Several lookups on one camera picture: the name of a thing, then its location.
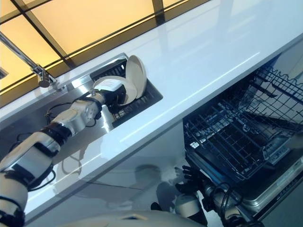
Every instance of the dishwasher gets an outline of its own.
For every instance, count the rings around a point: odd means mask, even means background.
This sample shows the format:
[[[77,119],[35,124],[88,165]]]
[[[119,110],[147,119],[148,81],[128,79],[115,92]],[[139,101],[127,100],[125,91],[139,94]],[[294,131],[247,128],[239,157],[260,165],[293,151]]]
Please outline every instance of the dishwasher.
[[[183,119],[186,160],[261,220],[303,176],[303,84],[265,64]]]

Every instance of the kitchen counter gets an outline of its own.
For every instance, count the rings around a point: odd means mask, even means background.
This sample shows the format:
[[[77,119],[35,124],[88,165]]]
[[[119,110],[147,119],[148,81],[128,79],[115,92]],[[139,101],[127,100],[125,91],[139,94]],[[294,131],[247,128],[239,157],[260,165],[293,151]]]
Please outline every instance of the kitchen counter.
[[[66,174],[29,193],[27,218],[59,203],[61,197],[56,195],[61,192],[73,193],[82,182],[104,174],[302,39],[302,9],[301,0],[212,0],[60,76],[61,84],[67,84],[121,52],[135,54],[142,59],[148,79],[163,99],[90,143],[80,166],[68,166],[66,162]],[[1,121],[51,93],[51,89],[37,88],[24,95],[1,108]],[[73,171],[79,168],[81,172],[74,177]]]

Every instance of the faucet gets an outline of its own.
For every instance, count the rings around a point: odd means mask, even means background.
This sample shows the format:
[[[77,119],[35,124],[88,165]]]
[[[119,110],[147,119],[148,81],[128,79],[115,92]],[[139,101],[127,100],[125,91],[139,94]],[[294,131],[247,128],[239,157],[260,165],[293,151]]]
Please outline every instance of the faucet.
[[[11,42],[1,31],[0,31],[0,41],[6,45],[15,55],[17,55],[21,60],[30,66],[30,69],[38,76],[38,84],[40,87],[52,87],[56,91],[61,91],[58,88],[59,82],[51,74],[49,74],[45,68],[41,65],[34,63],[25,53],[23,53],[13,42]]]

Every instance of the metal rack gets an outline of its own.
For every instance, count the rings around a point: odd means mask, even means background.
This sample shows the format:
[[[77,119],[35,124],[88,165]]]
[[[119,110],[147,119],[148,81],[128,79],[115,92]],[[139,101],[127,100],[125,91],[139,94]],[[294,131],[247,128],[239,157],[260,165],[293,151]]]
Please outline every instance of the metal rack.
[[[289,151],[303,131],[303,84],[273,68],[259,68],[234,88],[184,119],[185,145],[240,181]]]

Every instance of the cable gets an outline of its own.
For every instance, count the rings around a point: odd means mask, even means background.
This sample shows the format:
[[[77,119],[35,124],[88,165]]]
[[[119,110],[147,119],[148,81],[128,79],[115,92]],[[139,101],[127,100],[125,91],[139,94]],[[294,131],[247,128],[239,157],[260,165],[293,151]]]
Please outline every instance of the cable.
[[[36,190],[39,190],[45,186],[47,186],[49,183],[51,183],[55,178],[56,178],[56,172],[52,169],[52,173],[53,173],[53,177],[50,181],[46,182],[45,184],[39,186],[39,187],[36,187],[36,188],[33,188],[33,189],[30,189],[28,190],[29,192],[32,192],[32,191],[36,191]]]
[[[49,108],[47,111],[46,111],[46,114],[44,115],[45,116],[45,118],[46,118],[46,124],[49,124],[51,121],[52,121],[52,119],[51,119],[51,115],[52,115],[52,112],[51,112],[51,110],[52,109],[54,109],[54,108],[56,108],[56,107],[59,107],[59,106],[62,106],[62,105],[70,105],[71,104],[71,102],[67,102],[67,103],[60,103],[60,104],[57,104],[57,105],[54,105],[54,106],[52,106],[51,108]]]
[[[226,209],[227,209],[227,206],[228,206],[229,199],[230,199],[232,193],[235,191],[235,187],[231,187],[230,184],[227,183],[227,182],[222,182],[222,183],[218,184],[215,187],[215,189],[214,189],[214,191],[212,193],[212,199],[213,200],[214,200],[214,196],[216,195],[216,193],[217,193],[217,191],[219,189],[221,189],[221,190],[224,191],[224,189],[222,188],[223,185],[227,186],[227,192],[223,196],[222,203],[221,203],[221,206],[220,206],[219,216],[220,216],[220,218],[222,220],[223,225],[225,226],[226,221],[227,221],[226,218],[225,218]],[[235,201],[236,202],[234,204],[235,206],[239,206],[242,203],[242,201],[243,201],[243,195],[240,194],[240,196],[241,196],[240,199],[237,200],[237,201]]]
[[[96,125],[96,123],[97,123],[97,121],[96,121],[96,119],[94,119],[94,124],[93,125],[90,125],[90,126],[86,126],[87,128],[91,128],[91,127],[94,127],[95,125]]]
[[[10,148],[9,148],[9,153],[16,147],[16,146],[18,146],[21,142],[23,142],[23,140],[21,140],[20,139],[20,136],[22,136],[22,135],[31,135],[31,134],[33,134],[32,132],[25,132],[25,133],[20,133],[20,134],[18,134],[17,135],[17,138],[16,138],[16,142],[15,143],[13,143],[11,146],[10,146]]]

